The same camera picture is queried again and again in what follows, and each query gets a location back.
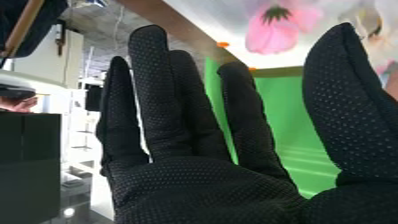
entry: black glove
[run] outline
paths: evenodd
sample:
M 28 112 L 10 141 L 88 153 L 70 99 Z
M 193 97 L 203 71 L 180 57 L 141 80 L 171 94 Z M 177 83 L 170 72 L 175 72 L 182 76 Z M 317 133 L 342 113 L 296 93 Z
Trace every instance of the black glove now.
M 140 149 L 122 59 L 106 78 L 97 137 L 116 223 L 398 223 L 398 108 L 349 25 L 308 54 L 303 100 L 337 188 L 305 201 L 282 169 L 246 68 L 219 68 L 241 167 L 230 164 L 191 59 L 168 52 L 155 26 L 131 35 L 136 98 L 152 163 Z
M 129 56 L 152 163 L 140 148 L 129 70 L 115 58 L 97 124 L 115 223 L 296 223 L 305 199 L 275 155 L 244 65 L 230 63 L 218 71 L 241 164 L 235 166 L 193 60 L 186 52 L 168 51 L 159 27 L 132 32 Z
M 323 35 L 303 73 L 307 112 L 340 174 L 337 188 L 305 204 L 301 223 L 398 223 L 398 103 L 349 24 Z

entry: gloved hand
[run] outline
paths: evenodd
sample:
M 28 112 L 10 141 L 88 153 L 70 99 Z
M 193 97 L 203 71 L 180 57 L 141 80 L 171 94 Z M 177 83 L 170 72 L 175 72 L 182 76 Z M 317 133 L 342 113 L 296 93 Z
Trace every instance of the gloved hand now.
M 337 187 L 305 204 L 301 223 L 398 223 L 398 102 L 381 89 L 349 24 L 323 35 L 305 62 L 303 102 Z
M 275 155 L 243 64 L 218 70 L 235 166 L 191 58 L 168 52 L 155 26 L 134 31 L 129 56 L 152 163 L 140 148 L 127 65 L 115 58 L 97 124 L 115 223 L 398 223 L 398 103 L 381 90 L 349 25 L 326 32 L 305 63 L 305 107 L 340 168 L 337 187 L 308 201 Z
M 237 166 L 193 60 L 186 52 L 168 51 L 159 27 L 132 32 L 129 56 L 136 92 L 129 68 L 116 57 L 97 124 L 115 223 L 296 223 L 305 199 L 275 155 L 244 65 L 230 63 L 218 70 Z M 148 156 L 140 147 L 134 94 Z

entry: pink flower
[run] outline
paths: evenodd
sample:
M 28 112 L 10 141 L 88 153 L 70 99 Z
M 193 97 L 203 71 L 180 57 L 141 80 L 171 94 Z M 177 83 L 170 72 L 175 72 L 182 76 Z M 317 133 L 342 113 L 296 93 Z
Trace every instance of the pink flower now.
M 323 15 L 308 6 L 282 6 L 278 9 L 287 10 L 287 14 L 264 19 L 271 9 L 275 7 L 262 7 L 248 22 L 244 46 L 259 54 L 275 54 L 294 47 L 299 32 L 310 32 Z

